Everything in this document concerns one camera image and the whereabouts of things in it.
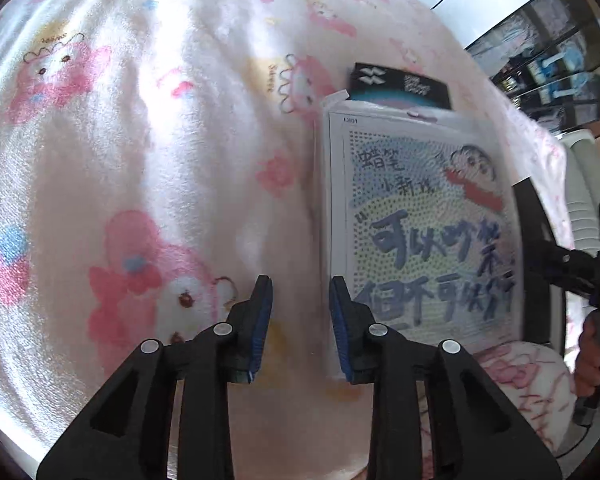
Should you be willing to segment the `person's right hand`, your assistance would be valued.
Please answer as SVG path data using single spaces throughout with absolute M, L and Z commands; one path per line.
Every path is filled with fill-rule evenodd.
M 573 378 L 579 398 L 589 398 L 600 385 L 600 345 L 596 342 L 594 313 L 589 314 L 579 338 L 580 352 Z

